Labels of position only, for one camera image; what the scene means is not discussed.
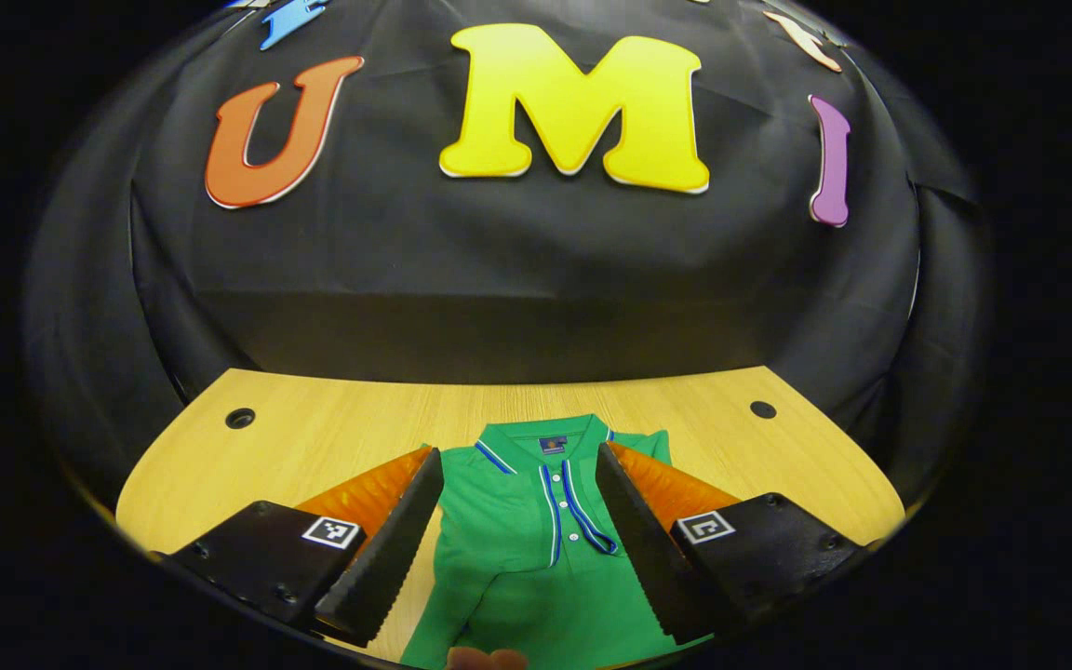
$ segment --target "shirt label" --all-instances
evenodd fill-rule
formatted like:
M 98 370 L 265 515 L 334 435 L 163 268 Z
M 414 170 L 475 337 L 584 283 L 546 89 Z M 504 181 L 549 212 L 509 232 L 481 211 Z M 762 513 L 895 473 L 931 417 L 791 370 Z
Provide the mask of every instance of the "shirt label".
M 565 452 L 566 442 L 569 442 L 569 437 L 566 435 L 561 435 L 556 437 L 540 437 L 539 450 L 545 455 L 563 453 Z

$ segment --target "letter m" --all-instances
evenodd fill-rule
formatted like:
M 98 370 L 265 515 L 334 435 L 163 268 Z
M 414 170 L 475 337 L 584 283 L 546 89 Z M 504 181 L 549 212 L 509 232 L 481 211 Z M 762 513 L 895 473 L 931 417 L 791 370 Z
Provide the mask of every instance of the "letter m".
M 710 185 L 710 169 L 697 157 L 690 81 L 702 61 L 688 49 L 624 38 L 584 74 L 533 25 L 468 27 L 451 42 L 471 60 L 461 136 L 441 153 L 450 177 L 527 172 L 532 149 L 515 137 L 519 102 L 562 174 L 582 169 L 622 110 L 622 136 L 602 157 L 614 181 L 686 194 Z

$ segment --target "orange soft gripper pad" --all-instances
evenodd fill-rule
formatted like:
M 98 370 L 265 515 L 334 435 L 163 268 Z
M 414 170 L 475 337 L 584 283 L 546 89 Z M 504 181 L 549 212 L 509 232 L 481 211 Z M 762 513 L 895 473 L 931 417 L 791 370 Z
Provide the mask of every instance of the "orange soft gripper pad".
M 416 476 L 416 471 L 430 450 L 433 447 L 425 445 L 412 453 L 371 467 L 361 475 L 298 504 L 297 509 L 357 523 L 362 526 L 370 541 L 387 521 L 391 510 L 396 509 L 396 504 L 404 495 L 408 483 L 413 482 L 413 476 Z
M 616 442 L 607 442 L 665 532 L 674 521 L 739 504 L 730 493 Z

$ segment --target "orange letter u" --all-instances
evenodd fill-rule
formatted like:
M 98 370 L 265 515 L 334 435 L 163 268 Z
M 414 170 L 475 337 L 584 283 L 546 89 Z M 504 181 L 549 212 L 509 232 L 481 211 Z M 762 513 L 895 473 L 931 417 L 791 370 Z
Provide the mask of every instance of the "orange letter u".
M 321 155 L 342 80 L 361 66 L 361 56 L 349 56 L 300 73 L 295 81 L 301 88 L 300 102 L 288 139 L 279 157 L 260 166 L 248 164 L 247 145 L 258 110 L 280 85 L 269 81 L 226 101 L 218 109 L 218 131 L 205 164 L 209 198 L 223 208 L 249 208 L 277 200 L 300 183 Z

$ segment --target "green polo shirt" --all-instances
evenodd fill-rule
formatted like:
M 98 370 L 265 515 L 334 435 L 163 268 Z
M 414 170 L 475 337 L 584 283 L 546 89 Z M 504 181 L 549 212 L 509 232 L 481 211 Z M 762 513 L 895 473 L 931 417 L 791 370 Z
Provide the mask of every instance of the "green polo shirt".
M 580 670 L 681 649 L 595 483 L 604 441 L 671 465 L 664 430 L 616 434 L 593 415 L 489 425 L 476 445 L 443 450 L 435 584 L 401 662 L 442 670 L 451 645 L 472 645 L 519 650 L 528 670 Z

